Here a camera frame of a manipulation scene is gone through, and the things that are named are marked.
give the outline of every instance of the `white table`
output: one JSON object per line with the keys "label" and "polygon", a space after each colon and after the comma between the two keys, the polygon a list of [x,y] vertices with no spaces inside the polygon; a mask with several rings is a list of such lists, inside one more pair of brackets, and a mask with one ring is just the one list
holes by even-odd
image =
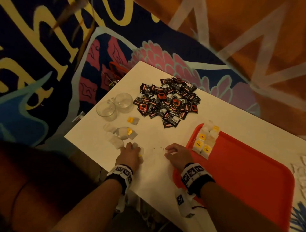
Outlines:
{"label": "white table", "polygon": [[[160,86],[162,78],[171,78],[171,76],[146,63],[139,62],[104,96],[102,101],[111,99],[121,92],[129,93],[135,99],[142,83]],[[199,114],[189,113],[185,120],[181,120],[177,128],[164,129],[159,116],[153,119],[149,116],[143,118],[136,106],[128,114],[119,114],[111,123],[116,127],[129,126],[134,129],[138,136],[132,142],[137,142],[144,147],[144,163],[131,190],[183,231],[210,232],[216,230],[206,210],[196,209],[197,215],[191,219],[180,216],[174,198],[176,186],[172,182],[173,168],[164,157],[164,149],[167,145],[175,142],[185,146],[195,127],[207,118],[219,125],[223,132],[291,169],[291,163],[301,165],[300,156],[305,155],[306,141],[202,90],[197,89],[195,93],[202,99],[201,104],[198,105]],[[128,123],[128,117],[140,118],[138,125]],[[93,107],[66,134],[65,138],[105,170],[110,171],[120,150],[115,150],[105,140],[103,130],[105,123],[104,119],[97,114],[96,107]],[[303,200],[296,183],[293,205]]]}

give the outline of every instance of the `forearm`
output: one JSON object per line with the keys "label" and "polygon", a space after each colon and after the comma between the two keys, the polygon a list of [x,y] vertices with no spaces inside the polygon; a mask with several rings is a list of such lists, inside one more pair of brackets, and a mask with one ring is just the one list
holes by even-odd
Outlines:
{"label": "forearm", "polygon": [[216,183],[208,182],[201,188],[201,199],[218,232],[281,232],[274,223]]}
{"label": "forearm", "polygon": [[118,181],[106,180],[66,214],[52,231],[104,231],[112,219],[121,192],[122,186]]}

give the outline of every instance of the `orange plastic tray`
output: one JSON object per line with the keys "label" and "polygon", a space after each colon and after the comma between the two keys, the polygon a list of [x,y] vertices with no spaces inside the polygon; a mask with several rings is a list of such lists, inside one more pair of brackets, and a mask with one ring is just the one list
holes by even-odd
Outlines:
{"label": "orange plastic tray", "polygon": [[[192,151],[203,124],[194,130],[186,148],[195,163],[201,164],[217,184],[257,210],[283,231],[288,231],[292,208],[294,177],[281,163],[220,131],[209,159]],[[173,172],[178,188],[185,188],[181,172]]]}

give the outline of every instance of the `glass cup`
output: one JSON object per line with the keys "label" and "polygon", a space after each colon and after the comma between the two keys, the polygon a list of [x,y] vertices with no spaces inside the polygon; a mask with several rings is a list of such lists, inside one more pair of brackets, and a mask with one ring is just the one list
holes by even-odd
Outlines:
{"label": "glass cup", "polygon": [[131,112],[133,109],[133,98],[128,93],[119,93],[115,98],[112,98],[117,110],[121,113]]}
{"label": "glass cup", "polygon": [[116,107],[111,100],[98,103],[97,113],[108,122],[114,121],[117,118]]}

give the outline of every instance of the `stack of tea bags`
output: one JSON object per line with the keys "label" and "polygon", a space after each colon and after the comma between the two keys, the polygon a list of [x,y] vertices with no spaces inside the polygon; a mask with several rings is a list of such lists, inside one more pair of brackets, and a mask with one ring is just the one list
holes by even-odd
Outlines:
{"label": "stack of tea bags", "polygon": [[213,121],[207,120],[196,136],[192,150],[208,159],[219,136],[220,128]]}

